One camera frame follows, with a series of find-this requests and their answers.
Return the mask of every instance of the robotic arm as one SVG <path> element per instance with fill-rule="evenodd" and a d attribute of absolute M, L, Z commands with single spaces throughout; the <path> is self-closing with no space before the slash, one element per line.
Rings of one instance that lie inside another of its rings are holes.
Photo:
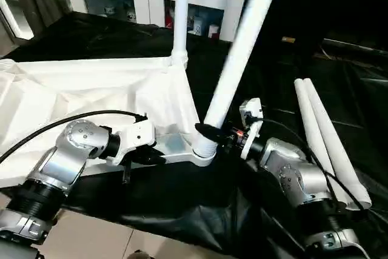
<path fill-rule="evenodd" d="M 359 244 L 344 212 L 338 212 L 322 170 L 307 161 L 298 147 L 270 138 L 262 144 L 259 130 L 263 113 L 259 98 L 244 102 L 240 107 L 244 132 L 233 128 L 225 135 L 206 124 L 196 129 L 206 138 L 226 148 L 238 149 L 240 157 L 255 172 L 259 168 L 270 172 L 283 194 L 295 208 L 304 237 L 304 247 L 312 258 L 369 258 Z"/>
<path fill-rule="evenodd" d="M 70 122 L 27 176 L 7 208 L 0 210 L 0 257 L 44 258 L 31 244 L 42 244 L 88 159 L 124 165 L 128 182 L 129 156 L 154 146 L 155 128 L 149 120 L 112 134 L 108 127 L 79 119 Z"/>

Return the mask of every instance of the white fabric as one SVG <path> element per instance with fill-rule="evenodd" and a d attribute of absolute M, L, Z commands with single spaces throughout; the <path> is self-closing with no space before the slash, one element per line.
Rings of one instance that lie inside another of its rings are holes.
<path fill-rule="evenodd" d="M 0 60 L 0 154 L 54 120 L 105 109 L 146 113 L 157 137 L 180 133 L 191 143 L 198 116 L 184 67 L 170 63 L 170 57 L 20 63 Z M 124 115 L 87 119 L 113 131 L 133 122 Z M 43 133 L 0 164 L 0 187 L 20 183 L 42 153 L 54 146 L 64 127 Z"/>

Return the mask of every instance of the black fabric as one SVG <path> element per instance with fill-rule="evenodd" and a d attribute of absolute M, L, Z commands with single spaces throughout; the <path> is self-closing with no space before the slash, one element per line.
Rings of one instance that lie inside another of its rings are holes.
<path fill-rule="evenodd" d="M 201 120 L 229 46 L 227 42 L 188 36 L 187 77 Z M 170 30 L 72 13 L 7 58 L 151 57 L 168 56 L 171 49 Z M 245 99 L 260 97 L 266 118 L 280 121 L 303 136 L 293 81 L 312 78 L 373 201 L 370 219 L 355 217 L 353 228 L 371 257 L 382 258 L 388 255 L 388 164 L 383 138 L 388 130 L 387 68 L 318 58 L 301 65 L 297 57 L 281 45 L 275 54 L 268 48 L 256 48 L 227 120 L 239 127 L 238 106 Z M 261 138 L 272 136 L 298 145 L 283 128 L 264 123 Z M 290 238 L 299 240 L 295 213 L 276 182 L 265 172 L 250 173 L 231 154 L 219 151 L 213 163 L 203 168 L 187 162 L 134 169 L 129 185 L 123 186 L 121 181 L 119 172 L 83 177 L 66 208 L 238 258 L 251 258 L 252 254 L 266 258 L 303 256 Z"/>

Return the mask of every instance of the tile floor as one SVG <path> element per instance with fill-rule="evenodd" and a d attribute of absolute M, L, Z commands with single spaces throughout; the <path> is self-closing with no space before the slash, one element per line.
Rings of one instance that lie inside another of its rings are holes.
<path fill-rule="evenodd" d="M 7 202 L 0 193 L 0 209 Z M 139 249 L 155 259 L 233 258 L 70 211 L 64 212 L 38 249 L 46 259 L 125 259 Z"/>

